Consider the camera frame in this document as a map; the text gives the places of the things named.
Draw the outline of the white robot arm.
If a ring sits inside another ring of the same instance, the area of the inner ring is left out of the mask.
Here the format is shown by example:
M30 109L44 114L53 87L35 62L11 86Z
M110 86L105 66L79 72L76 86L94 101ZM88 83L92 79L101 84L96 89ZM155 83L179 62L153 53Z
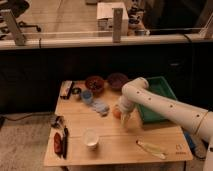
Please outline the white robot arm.
M151 109L207 142L203 171L213 171L213 112L157 95L148 88L149 83L143 77L129 81L122 87L122 95L117 103L121 124L128 122L136 104Z

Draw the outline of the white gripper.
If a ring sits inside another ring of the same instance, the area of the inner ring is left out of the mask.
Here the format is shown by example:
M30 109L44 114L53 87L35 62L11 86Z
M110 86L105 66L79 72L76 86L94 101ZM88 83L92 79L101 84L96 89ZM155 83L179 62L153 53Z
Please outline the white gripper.
M128 100L125 96L120 96L118 100L118 108L123 113L121 115L121 125L126 127L131 115L135 108L135 103Z

